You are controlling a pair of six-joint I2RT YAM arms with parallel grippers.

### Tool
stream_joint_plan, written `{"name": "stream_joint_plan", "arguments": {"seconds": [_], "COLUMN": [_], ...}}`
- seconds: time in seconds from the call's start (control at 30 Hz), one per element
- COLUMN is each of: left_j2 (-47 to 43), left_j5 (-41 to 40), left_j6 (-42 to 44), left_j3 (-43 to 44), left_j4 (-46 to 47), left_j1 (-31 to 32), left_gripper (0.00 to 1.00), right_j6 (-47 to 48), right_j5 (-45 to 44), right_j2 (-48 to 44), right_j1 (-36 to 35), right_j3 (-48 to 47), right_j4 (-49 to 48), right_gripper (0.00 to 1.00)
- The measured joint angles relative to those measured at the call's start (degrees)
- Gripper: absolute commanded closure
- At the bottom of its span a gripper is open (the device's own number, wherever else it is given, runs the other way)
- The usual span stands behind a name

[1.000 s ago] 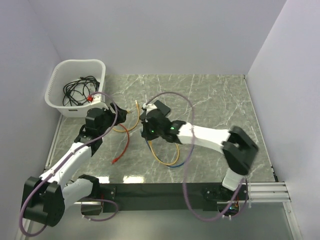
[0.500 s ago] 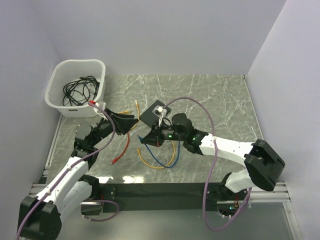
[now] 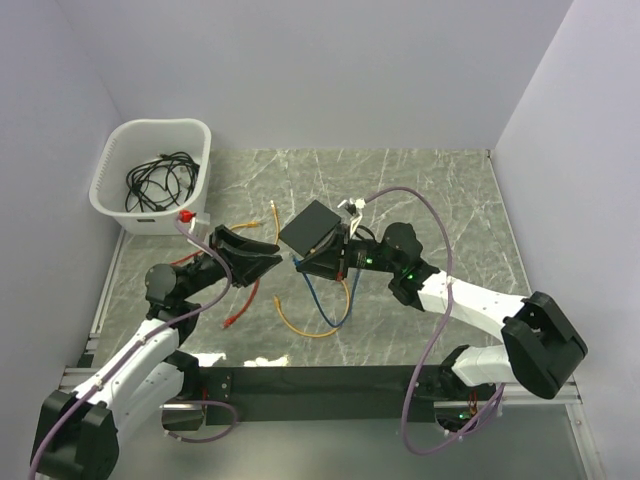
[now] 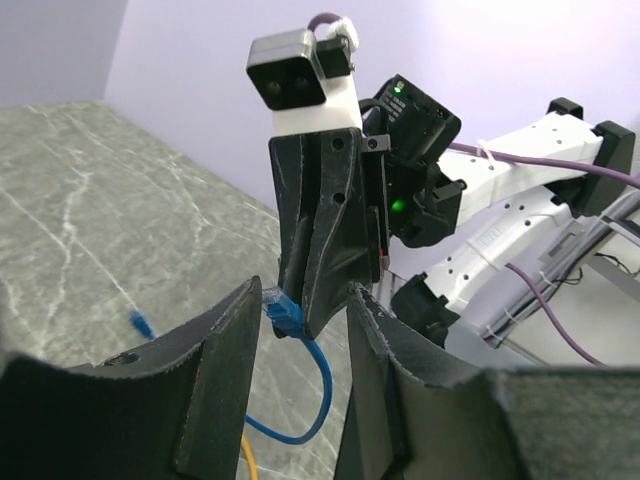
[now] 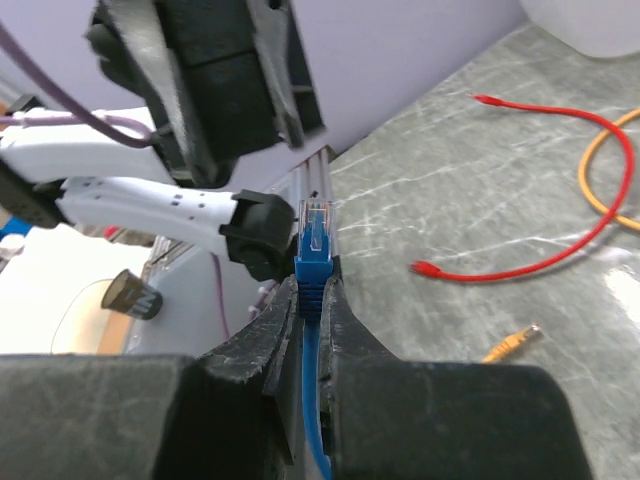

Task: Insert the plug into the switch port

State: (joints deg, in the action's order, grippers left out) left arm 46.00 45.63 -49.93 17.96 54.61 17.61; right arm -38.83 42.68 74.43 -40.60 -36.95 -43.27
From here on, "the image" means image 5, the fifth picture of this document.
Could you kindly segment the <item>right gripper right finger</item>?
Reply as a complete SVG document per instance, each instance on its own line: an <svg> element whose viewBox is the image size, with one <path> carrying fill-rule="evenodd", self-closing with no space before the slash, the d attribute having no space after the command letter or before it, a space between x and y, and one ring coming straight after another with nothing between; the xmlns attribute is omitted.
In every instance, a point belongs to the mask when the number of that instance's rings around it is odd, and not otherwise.
<svg viewBox="0 0 640 480"><path fill-rule="evenodd" d="M402 360L352 312L339 277L322 340L336 479L589 479L569 402L529 365Z"/></svg>

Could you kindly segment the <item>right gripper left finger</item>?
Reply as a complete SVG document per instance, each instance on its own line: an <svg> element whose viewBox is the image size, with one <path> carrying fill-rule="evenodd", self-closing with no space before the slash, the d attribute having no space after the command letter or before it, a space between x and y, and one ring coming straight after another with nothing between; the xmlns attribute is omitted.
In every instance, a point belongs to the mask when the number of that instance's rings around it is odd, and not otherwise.
<svg viewBox="0 0 640 480"><path fill-rule="evenodd" d="M198 358L3 357L2 477L296 478L297 297Z"/></svg>

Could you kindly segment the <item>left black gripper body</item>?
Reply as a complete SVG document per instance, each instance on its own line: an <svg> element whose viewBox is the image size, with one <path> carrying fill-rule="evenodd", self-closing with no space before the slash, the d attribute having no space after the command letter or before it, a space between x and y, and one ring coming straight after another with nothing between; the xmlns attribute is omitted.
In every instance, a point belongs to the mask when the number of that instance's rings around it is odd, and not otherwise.
<svg viewBox="0 0 640 480"><path fill-rule="evenodd" d="M241 157L323 129L288 1L100 1L86 37L103 74L145 102L179 182L225 185Z"/></svg>

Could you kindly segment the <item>yellow ethernet cable long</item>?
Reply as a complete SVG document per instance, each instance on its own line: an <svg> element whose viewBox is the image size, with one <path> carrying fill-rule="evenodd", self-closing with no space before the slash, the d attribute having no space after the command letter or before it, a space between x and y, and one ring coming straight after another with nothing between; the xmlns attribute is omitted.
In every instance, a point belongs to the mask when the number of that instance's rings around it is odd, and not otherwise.
<svg viewBox="0 0 640 480"><path fill-rule="evenodd" d="M540 332L540 327L536 324L532 324L518 332L506 336L484 356L481 362L490 364L505 360L522 349L526 343L531 341Z"/></svg>

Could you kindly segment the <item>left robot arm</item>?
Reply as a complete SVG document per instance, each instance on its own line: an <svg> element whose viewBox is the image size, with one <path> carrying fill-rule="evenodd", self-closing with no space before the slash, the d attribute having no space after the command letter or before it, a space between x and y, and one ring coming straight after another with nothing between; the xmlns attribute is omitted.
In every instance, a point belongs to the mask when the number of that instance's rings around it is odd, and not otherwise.
<svg viewBox="0 0 640 480"><path fill-rule="evenodd" d="M100 1L86 37L103 74L143 106L86 109L3 30L3 51L58 104L2 119L3 208L41 228L182 241L258 281L290 275L296 205L227 186L241 157L299 150L322 130L291 3Z"/></svg>

